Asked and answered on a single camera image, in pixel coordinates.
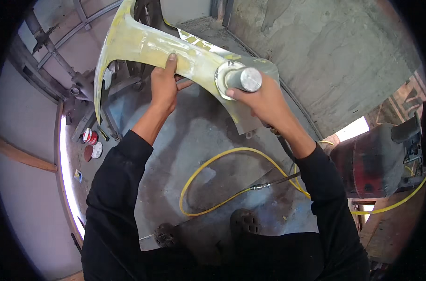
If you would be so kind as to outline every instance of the black sleeve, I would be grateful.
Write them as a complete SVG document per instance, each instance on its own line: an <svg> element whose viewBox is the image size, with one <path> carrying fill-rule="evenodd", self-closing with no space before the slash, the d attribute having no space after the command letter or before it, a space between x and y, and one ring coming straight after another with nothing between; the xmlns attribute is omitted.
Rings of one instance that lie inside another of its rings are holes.
<svg viewBox="0 0 426 281"><path fill-rule="evenodd" d="M302 180L311 194L311 211L324 253L319 280L368 280L369 260L348 207L338 170L319 145L311 155L297 159Z"/></svg>
<svg viewBox="0 0 426 281"><path fill-rule="evenodd" d="M153 148L129 131L106 155L87 196L82 268L85 280L145 279L133 211Z"/></svg>

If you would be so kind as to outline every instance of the air hose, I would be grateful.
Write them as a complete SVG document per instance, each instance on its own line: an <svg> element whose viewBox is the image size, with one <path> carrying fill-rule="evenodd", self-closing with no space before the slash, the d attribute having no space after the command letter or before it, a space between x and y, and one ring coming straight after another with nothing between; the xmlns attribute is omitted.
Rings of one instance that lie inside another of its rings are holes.
<svg viewBox="0 0 426 281"><path fill-rule="evenodd" d="M334 143L332 143L332 142L329 142L329 141L320 141L320 142L318 142L318 143L329 143L329 144L334 144ZM225 203L227 203L227 202L229 202L230 200L232 200L232 199L234 199L235 197L237 197L237 196L239 196L239 195L241 195L241 194L243 194L243 193L246 193L246 192L248 192L248 191L250 191L250 190L252 190L252 188L246 188L246 189L243 189L243 190L241 190L241 191L239 191L238 193L236 193L236 194L234 194L233 196L231 196L229 199L227 199L227 200L225 200L225 201L223 201L223 202L221 202L221 203L219 203L219 204L217 204L217 205L215 205L215 206L213 206L213 207L211 207L210 209L208 209L208 210L205 210L205 211L202 211L202 212L200 212L200 213L195 213L195 214L191 214L191 213L188 213L188 212L186 212L185 210L183 210L183 197L185 196L185 193L186 193L186 191L188 190L188 187L189 187L189 185L191 184L191 182L194 180L194 178L205 168L205 167L207 167L208 165L210 165L213 161L215 161L215 160L217 160L217 159L219 159L219 158L221 158L222 156L225 156L225 155L227 155L227 154L230 154L230 153L233 153L233 152L238 152L238 151L251 151L251 152L255 152L255 153L258 153L258 154L260 154L261 156L263 156L264 158L266 158L267 160L269 160L269 162L271 162L272 163L272 165L274 165L281 173L282 173L282 175L284 176L284 177L288 177L288 175L285 173L285 172L283 172L283 170L280 168L280 166L278 166L277 165L277 163L275 163L275 161L274 160L272 160L269 156L267 156L266 154L264 154L264 153L262 153L261 151L259 151L259 150L257 150L257 149L254 149L254 148L233 148L233 149L230 149L230 150L227 150L227 151L224 151L224 152L222 152L222 153L219 153L218 155L216 155L216 156L214 156L213 158L211 158L210 160L208 160L207 162L205 162L204 164L202 164L192 175L191 175L191 177L188 179L188 181L185 183L185 186L183 187L183 189L182 189L182 193L180 194L180 200L179 200L179 208L180 208L180 211L184 214L184 215L186 215L186 216L189 216L189 217L197 217L197 216L201 216L201 215L203 215L203 214L207 214L207 213L209 213L209 212L211 212L211 211L213 211L213 210L215 210L215 209L217 209L217 208L219 208L219 207L221 207L222 205L224 205ZM405 166L406 168L408 168L408 170L411 172L411 175L414 175L414 173L412 172L412 170L409 168L409 167L407 167L407 166ZM294 174L296 173L296 171L297 171L297 165L295 165L294 166ZM300 183L299 183L299 180L297 179L297 177L295 177L295 181L296 181L296 183L297 184L295 184L291 179L289 179L289 182L298 190L298 191L300 191L301 193L303 193L306 197L308 197L309 199L311 199L311 196L309 195L309 193L308 192L306 192L305 190L303 190L302 189L302 187L300 186ZM396 208L396 207L398 207L398 206L400 206L401 204L403 204L403 203L405 203L407 200L409 200L409 199L411 199L412 198L412 196L414 196L416 193L418 193L418 191L423 187L423 185L424 185L424 183L425 183L425 181L426 181L426 176L423 178L423 180L422 180L422 182L419 184L419 186L411 193L411 194L409 194L406 198L404 198L403 200L401 200L401 201L399 201L399 202L397 202L397 203L395 203L395 204L393 204L393 205L390 205L390 206L388 206L388 207L385 207L385 208L382 208L382 209L379 209L379 210L374 210L374 211L350 211L352 214L356 214L356 215L361 215L361 214L378 214L378 213L382 213L382 212L386 212L386 211L389 211L389 210L392 210L392 209L394 209L394 208Z"/></svg>

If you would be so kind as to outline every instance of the red machine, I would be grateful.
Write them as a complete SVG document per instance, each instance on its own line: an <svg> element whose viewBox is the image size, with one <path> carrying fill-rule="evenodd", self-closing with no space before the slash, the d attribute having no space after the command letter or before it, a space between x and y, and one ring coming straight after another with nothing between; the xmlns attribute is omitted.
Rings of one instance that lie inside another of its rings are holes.
<svg viewBox="0 0 426 281"><path fill-rule="evenodd" d="M415 188L423 179L417 113L398 126L382 124L325 151L343 178L348 198L387 197ZM413 161L415 174L402 177L405 165Z"/></svg>

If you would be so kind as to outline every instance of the light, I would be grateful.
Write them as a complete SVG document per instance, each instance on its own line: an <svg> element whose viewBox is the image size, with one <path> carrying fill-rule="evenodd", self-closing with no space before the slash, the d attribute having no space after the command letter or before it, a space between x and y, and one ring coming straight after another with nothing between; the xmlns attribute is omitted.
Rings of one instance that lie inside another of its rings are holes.
<svg viewBox="0 0 426 281"><path fill-rule="evenodd" d="M374 207L375 207L374 205L362 205L362 210L365 212L370 212L370 211L373 211ZM364 215L364 223L367 222L370 216L371 216L370 214Z"/></svg>
<svg viewBox="0 0 426 281"><path fill-rule="evenodd" d="M73 216L75 225L77 230L80 233L82 239L85 236L85 229L82 226L79 218L81 218L80 210L77 205L74 188L72 181L74 179L73 173L70 171L70 161L68 159L68 151L66 149L66 116L62 116L62 120L60 121L60 161L62 166L62 176L63 176L63 188L66 193L66 198L68 200L68 204L70 205L70 211Z"/></svg>
<svg viewBox="0 0 426 281"><path fill-rule="evenodd" d="M349 138L354 138L362 133L365 133L369 130L366 119L362 116L359 119L356 119L352 123L348 124L343 129L336 132L336 135L339 138L339 141L343 142Z"/></svg>

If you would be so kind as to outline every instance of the shoe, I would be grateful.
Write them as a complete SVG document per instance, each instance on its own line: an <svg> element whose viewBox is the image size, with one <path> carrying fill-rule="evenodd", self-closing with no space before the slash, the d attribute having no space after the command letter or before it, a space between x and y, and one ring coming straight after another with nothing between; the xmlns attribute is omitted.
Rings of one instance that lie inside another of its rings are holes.
<svg viewBox="0 0 426 281"><path fill-rule="evenodd" d="M160 224L154 231L154 239L160 248L176 247L179 240L176 238L176 229L170 223Z"/></svg>
<svg viewBox="0 0 426 281"><path fill-rule="evenodd" d="M230 231L236 239L242 233L260 234L261 225L255 214L247 209L238 209L230 216Z"/></svg>

